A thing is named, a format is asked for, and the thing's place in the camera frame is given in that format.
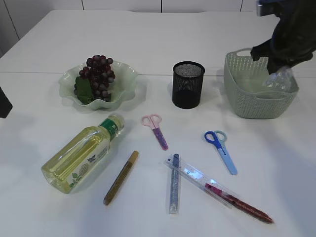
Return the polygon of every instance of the blue scissors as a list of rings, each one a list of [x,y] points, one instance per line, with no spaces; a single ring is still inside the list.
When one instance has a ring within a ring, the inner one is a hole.
[[[219,139],[217,134],[222,134],[224,136],[224,138],[222,140]],[[209,139],[207,137],[208,135],[212,135],[214,140]],[[228,151],[226,150],[226,147],[224,144],[225,141],[227,140],[226,134],[222,131],[214,131],[214,132],[209,131],[209,132],[205,133],[204,137],[208,143],[211,143],[216,147],[216,149],[218,150],[219,154],[221,155],[223,162],[225,163],[229,172],[232,175],[236,175],[238,173],[238,171],[237,171],[237,169],[232,161],[231,156],[228,154]]]

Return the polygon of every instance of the white wall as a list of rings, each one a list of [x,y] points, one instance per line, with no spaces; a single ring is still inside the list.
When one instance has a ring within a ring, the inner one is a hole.
[[[256,0],[243,0],[241,11],[255,11]]]
[[[160,12],[160,0],[83,0],[85,10]]]
[[[0,49],[3,53],[7,52],[19,38],[54,9],[83,10],[84,8],[139,12],[240,11],[240,9],[253,11],[255,2],[256,0],[0,0]]]
[[[162,0],[162,11],[240,11],[241,3],[242,0]]]
[[[5,7],[4,1],[0,0],[0,51],[6,53],[15,43],[18,42],[18,36],[11,22],[9,13]]]
[[[81,9],[81,0],[4,0],[13,24],[22,38],[47,13],[54,9]]]

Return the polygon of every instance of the basket handle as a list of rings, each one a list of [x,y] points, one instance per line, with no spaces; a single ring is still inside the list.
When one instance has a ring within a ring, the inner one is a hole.
[[[280,98],[261,98],[260,96],[275,94],[281,96]],[[257,100],[284,100],[290,93],[281,91],[260,92],[254,95]]]
[[[237,50],[237,51],[235,51],[235,52],[232,52],[234,55],[236,55],[236,57],[249,57],[249,56],[238,56],[237,54],[238,53],[240,53],[240,52],[244,52],[244,51],[251,51],[252,50],[252,48],[242,48],[242,49],[240,49],[240,50]]]

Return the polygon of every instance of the woven basket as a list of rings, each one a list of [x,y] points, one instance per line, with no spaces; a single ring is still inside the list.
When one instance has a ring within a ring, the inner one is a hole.
[[[240,117],[247,119],[274,119],[279,117],[292,103],[299,87],[295,78],[292,78],[289,92],[256,91],[261,85],[262,75],[267,74],[268,58],[252,61],[251,56],[238,56],[237,53],[249,51],[241,49],[226,55],[224,66],[224,84],[228,100],[233,111]]]

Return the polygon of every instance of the scissors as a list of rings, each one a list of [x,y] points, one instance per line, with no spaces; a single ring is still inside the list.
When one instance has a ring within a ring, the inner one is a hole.
[[[222,134],[224,136],[224,138],[222,140],[219,139],[217,134]],[[209,139],[207,137],[208,135],[212,135],[214,140]],[[214,131],[214,132],[209,131],[209,132],[205,133],[204,137],[208,143],[211,143],[216,147],[216,149],[218,150],[219,154],[221,155],[223,162],[225,163],[229,172],[232,175],[236,175],[238,173],[238,171],[237,171],[237,169],[232,161],[231,156],[228,154],[228,151],[227,151],[225,144],[224,144],[225,141],[227,140],[226,134],[222,131]]]
[[[159,144],[161,145],[161,148],[164,151],[166,151],[169,147],[159,128],[159,123],[161,122],[161,120],[162,118],[157,114],[145,115],[142,117],[142,124],[144,126],[150,127],[153,130],[154,135],[156,136],[157,140],[159,141]]]

